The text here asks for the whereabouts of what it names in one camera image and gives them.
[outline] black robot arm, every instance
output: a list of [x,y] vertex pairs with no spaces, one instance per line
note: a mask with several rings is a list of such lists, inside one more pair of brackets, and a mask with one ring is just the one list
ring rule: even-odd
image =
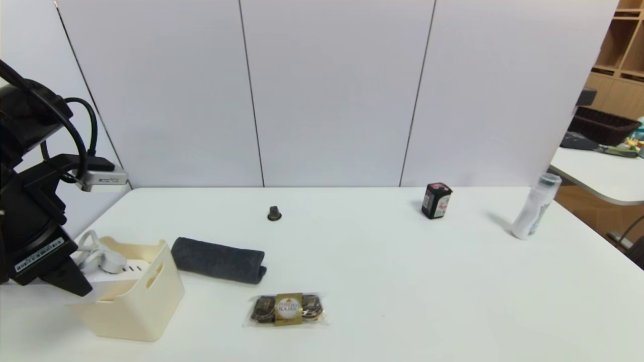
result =
[[[0,77],[9,82],[0,88],[0,283],[11,278],[26,285],[40,278],[84,296],[91,285],[70,258],[78,246],[61,227],[67,219],[56,189],[61,179],[82,185],[88,171],[110,172],[115,165],[88,155],[61,96],[22,78],[2,60]],[[72,135],[79,154],[47,157],[16,173],[24,155],[62,127]],[[69,174],[72,170],[77,170],[75,175]]]

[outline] white desk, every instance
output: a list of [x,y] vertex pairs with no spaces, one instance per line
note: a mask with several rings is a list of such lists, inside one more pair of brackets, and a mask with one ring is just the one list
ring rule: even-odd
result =
[[[95,337],[64,307],[2,310],[0,361],[642,361],[644,271],[556,203],[532,240],[510,236],[527,192],[457,188],[429,220],[416,187],[137,189],[91,227],[264,250],[264,280],[182,272],[154,343]],[[298,291],[324,293],[328,327],[242,327],[252,296]]]
[[596,196],[617,205],[644,204],[644,159],[559,148],[550,166]]

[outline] plastic wrapper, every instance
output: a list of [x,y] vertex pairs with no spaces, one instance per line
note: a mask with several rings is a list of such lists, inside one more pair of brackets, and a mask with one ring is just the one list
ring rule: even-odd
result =
[[245,327],[315,327],[328,325],[320,293],[286,293],[256,296]]

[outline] wicker basket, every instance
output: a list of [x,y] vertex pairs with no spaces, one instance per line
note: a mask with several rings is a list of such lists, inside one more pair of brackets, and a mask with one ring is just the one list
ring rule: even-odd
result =
[[568,130],[579,132],[599,144],[617,146],[640,126],[636,120],[579,107]]

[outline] black cable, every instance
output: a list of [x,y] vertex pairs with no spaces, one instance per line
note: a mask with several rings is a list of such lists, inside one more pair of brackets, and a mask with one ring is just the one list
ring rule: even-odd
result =
[[41,155],[43,156],[43,160],[49,161],[49,150],[47,149],[47,140],[44,140],[41,142]]
[[94,109],[91,107],[91,104],[89,104],[88,101],[82,98],[77,98],[77,97],[65,98],[65,103],[68,103],[68,104],[80,103],[85,107],[85,109],[87,110],[87,113],[90,115],[91,136],[90,136],[90,146],[87,149],[87,154],[89,156],[96,156],[96,142],[99,137],[99,123],[96,120],[96,113],[94,113]]
[[27,85],[26,80],[18,74],[13,68],[11,68],[7,63],[3,62],[0,59],[0,77],[6,80],[12,86],[19,88],[23,91],[27,91],[29,86]]
[[85,149],[85,144],[82,141],[82,138],[79,132],[76,130],[70,120],[62,114],[62,112],[56,108],[53,104],[49,103],[42,95],[38,94],[33,88],[27,85],[27,82],[22,78],[13,68],[11,68],[7,63],[0,59],[0,77],[2,77],[7,82],[12,85],[22,89],[25,93],[33,96],[38,100],[48,111],[53,113],[53,115],[58,119],[58,121],[67,129],[70,133],[76,148],[79,152],[79,169],[76,171],[75,176],[62,175],[61,179],[69,184],[76,183],[76,180],[81,179],[85,172],[87,172],[87,150]]
[[626,231],[621,235],[620,240],[617,242],[617,245],[621,245],[621,241],[622,241],[622,240],[624,240],[624,238],[626,237],[626,234],[628,234],[628,233],[630,232],[630,230],[631,230],[633,227],[635,227],[635,225],[637,225],[637,224],[638,224],[638,222],[640,222],[640,221],[642,221],[642,220],[644,220],[644,215],[640,216],[637,220],[635,220],[635,222],[634,222],[633,224],[631,224],[631,225],[629,226],[629,228],[628,228],[628,229],[626,229]]

